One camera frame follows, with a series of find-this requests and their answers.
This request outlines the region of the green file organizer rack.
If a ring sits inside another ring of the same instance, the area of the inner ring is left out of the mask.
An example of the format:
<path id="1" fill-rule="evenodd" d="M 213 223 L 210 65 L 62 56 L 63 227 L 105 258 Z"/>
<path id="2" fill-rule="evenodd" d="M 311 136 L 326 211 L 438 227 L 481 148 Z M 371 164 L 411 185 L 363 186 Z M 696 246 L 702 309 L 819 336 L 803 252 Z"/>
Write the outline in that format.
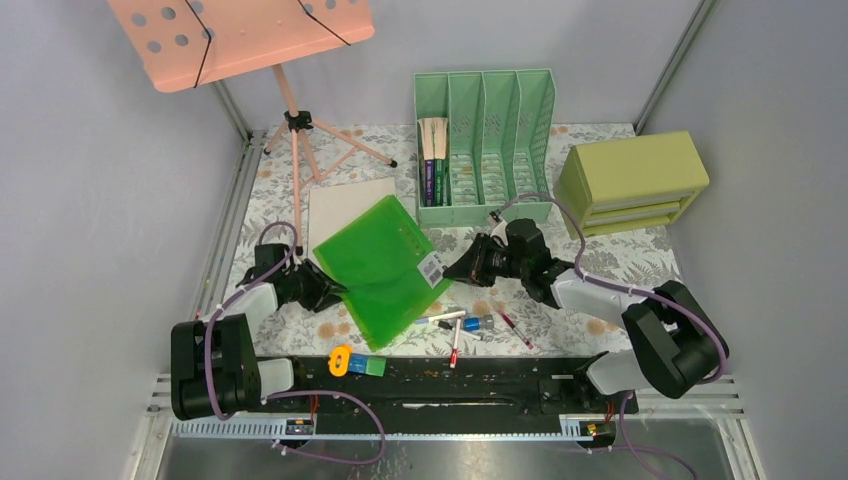
<path id="1" fill-rule="evenodd" d="M 418 143 L 416 217 L 423 228 L 478 227 L 505 203 L 506 219 L 546 222 L 546 160 L 556 102 L 548 69 L 430 72 L 414 76 Z M 448 118 L 448 204 L 422 204 L 417 121 Z"/>

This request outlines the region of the green plastic folder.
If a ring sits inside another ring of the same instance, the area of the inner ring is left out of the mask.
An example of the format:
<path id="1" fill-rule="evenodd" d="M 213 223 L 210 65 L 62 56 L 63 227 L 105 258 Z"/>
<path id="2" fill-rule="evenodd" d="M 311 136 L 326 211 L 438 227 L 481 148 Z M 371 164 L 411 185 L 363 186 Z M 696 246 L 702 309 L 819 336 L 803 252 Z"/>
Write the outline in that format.
<path id="1" fill-rule="evenodd" d="M 452 285 L 440 254 L 394 195 L 313 249 L 346 288 L 343 302 L 372 351 L 389 346 Z"/>

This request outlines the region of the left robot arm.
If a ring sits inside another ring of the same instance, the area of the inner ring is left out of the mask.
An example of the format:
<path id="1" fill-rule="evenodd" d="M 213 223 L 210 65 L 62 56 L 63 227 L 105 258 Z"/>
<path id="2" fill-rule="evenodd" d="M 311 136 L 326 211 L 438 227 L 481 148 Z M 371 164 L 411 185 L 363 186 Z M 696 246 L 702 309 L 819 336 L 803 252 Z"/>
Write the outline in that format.
<path id="1" fill-rule="evenodd" d="M 288 303 L 318 313 L 341 302 L 348 289 L 294 254 L 283 243 L 256 246 L 255 264 L 230 298 L 207 317 L 172 328 L 171 408 L 178 419 L 227 419 L 258 407 L 258 326 Z"/>

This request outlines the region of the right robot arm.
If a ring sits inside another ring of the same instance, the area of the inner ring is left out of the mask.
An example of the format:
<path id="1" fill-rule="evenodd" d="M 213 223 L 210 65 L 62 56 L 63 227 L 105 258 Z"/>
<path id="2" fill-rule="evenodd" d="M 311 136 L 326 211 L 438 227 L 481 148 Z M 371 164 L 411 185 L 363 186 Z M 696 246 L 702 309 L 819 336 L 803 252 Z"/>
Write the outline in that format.
<path id="1" fill-rule="evenodd" d="M 444 276 L 477 287 L 517 279 L 538 303 L 623 328 L 630 349 L 598 354 L 574 375 L 575 402 L 589 412 L 601 410 L 614 394 L 643 388 L 679 399 L 720 377 L 728 360 L 725 340 L 684 284 L 670 280 L 643 290 L 592 276 L 554 257 L 530 219 L 477 234 Z"/>

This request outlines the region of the beige notebook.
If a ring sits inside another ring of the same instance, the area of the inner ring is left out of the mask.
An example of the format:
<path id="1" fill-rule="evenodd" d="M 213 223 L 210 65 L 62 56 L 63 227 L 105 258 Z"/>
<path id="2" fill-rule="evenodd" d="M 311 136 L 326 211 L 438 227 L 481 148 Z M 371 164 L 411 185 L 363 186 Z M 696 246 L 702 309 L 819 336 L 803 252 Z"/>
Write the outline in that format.
<path id="1" fill-rule="evenodd" d="M 395 193 L 393 178 L 311 189 L 308 201 L 307 257 L 316 262 L 314 249 L 318 245 L 356 220 L 383 197 Z"/>

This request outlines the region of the treehouse paperback book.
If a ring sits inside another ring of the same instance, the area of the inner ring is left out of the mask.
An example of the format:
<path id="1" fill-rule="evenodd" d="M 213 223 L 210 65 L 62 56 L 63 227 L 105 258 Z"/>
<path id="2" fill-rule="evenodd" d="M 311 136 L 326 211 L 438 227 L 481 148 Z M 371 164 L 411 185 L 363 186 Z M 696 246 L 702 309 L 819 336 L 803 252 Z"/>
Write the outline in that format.
<path id="1" fill-rule="evenodd" d="M 433 141 L 435 156 L 435 200 L 436 206 L 448 204 L 448 118 L 433 119 Z"/>

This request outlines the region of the yellow blue green toy block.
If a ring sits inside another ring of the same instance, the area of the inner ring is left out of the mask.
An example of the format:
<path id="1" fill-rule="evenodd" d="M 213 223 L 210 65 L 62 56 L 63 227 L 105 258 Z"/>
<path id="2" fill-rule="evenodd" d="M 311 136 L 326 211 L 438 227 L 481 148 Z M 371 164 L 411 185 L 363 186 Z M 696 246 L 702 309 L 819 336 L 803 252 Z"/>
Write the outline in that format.
<path id="1" fill-rule="evenodd" d="M 355 353 L 350 345 L 335 347 L 328 359 L 329 373 L 334 377 L 348 374 L 383 377 L 386 368 L 385 358 Z"/>

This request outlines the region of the purple paperback book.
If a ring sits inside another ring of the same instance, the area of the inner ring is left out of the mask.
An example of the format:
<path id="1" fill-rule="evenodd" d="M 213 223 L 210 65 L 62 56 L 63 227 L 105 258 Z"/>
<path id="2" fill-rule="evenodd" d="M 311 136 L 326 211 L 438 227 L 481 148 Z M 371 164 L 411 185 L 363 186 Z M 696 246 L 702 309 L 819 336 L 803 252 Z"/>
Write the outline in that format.
<path id="1" fill-rule="evenodd" d="M 435 200 L 435 119 L 421 118 L 417 121 L 417 125 L 422 204 L 424 207 L 432 207 Z"/>

